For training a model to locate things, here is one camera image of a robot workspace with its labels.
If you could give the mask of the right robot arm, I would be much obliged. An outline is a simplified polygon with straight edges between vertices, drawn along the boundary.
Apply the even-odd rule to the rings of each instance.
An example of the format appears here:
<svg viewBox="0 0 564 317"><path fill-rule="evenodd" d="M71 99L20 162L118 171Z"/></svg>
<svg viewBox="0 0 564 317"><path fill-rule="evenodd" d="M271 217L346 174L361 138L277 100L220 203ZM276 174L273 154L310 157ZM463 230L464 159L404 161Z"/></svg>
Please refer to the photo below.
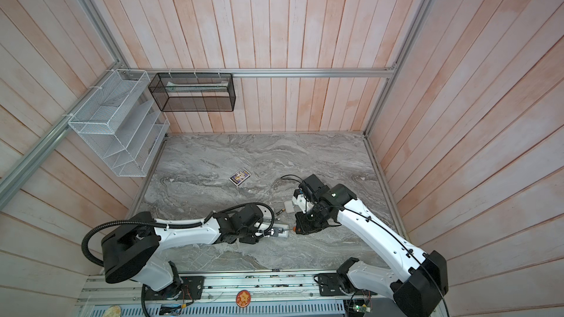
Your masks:
<svg viewBox="0 0 564 317"><path fill-rule="evenodd" d="M355 233L387 265L383 269L348 258L334 273L317 275L321 295L344 293L355 300L370 292L393 300L405 316L431 316L445 303L449 283L443 255L427 253L395 233L345 185L329 187L311 175L300 181L292 200L300 207L296 234L318 233L334 221Z"/></svg>

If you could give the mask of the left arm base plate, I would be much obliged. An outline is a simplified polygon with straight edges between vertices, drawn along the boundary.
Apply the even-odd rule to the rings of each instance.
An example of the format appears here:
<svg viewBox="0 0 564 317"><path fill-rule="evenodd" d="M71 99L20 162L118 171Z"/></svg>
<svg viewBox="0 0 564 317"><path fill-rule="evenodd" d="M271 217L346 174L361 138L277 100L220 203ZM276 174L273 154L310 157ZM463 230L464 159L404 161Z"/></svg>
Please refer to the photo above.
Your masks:
<svg viewBox="0 0 564 317"><path fill-rule="evenodd" d="M142 298L146 301L157 300L199 300L204 290L204 276L182 276L181 282L173 282L167 288L161 291L153 291L145 288L142 292Z"/></svg>

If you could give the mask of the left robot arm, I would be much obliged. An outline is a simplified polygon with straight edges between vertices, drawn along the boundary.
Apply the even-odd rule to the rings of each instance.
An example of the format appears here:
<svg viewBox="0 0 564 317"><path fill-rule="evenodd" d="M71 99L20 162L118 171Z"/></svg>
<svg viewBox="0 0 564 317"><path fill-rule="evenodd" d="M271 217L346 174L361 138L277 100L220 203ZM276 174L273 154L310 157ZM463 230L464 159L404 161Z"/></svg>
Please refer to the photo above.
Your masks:
<svg viewBox="0 0 564 317"><path fill-rule="evenodd" d="M273 228L275 212L264 203L244 203L213 211L199 220L159 220L148 211L113 225L101 241L102 266L109 284L132 280L164 299L182 295L183 280L167 249L241 242L256 244Z"/></svg>

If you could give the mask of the white remote with label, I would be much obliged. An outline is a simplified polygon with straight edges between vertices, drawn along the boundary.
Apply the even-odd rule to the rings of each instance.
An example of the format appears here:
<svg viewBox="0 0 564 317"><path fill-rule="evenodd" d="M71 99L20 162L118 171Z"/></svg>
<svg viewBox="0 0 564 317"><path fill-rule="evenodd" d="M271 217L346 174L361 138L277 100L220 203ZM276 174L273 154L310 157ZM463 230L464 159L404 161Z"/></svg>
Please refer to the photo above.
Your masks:
<svg viewBox="0 0 564 317"><path fill-rule="evenodd" d="M289 226L283 224L274 224L270 230L266 230L264 232L263 236L287 239L289 237Z"/></svg>

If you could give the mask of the white battery cover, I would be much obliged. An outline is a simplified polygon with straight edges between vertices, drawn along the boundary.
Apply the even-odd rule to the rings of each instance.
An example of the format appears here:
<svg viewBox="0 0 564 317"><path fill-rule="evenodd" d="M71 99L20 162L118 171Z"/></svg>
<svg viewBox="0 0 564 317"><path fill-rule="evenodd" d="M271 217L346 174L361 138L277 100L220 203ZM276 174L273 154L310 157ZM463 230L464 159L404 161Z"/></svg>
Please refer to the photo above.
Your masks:
<svg viewBox="0 0 564 317"><path fill-rule="evenodd" d="M284 202L284 208L286 213L288 214L292 214L295 212L294 203L291 200Z"/></svg>

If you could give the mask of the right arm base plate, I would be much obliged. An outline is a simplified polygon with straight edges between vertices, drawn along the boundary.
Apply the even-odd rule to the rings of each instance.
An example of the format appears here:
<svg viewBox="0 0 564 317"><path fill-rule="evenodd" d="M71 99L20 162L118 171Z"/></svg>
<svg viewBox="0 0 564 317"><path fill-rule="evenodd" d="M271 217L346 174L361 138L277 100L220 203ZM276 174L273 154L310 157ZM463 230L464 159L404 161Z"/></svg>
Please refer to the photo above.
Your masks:
<svg viewBox="0 0 564 317"><path fill-rule="evenodd" d="M344 296L354 292L347 276L338 272L316 274L314 282L318 285L321 296Z"/></svg>

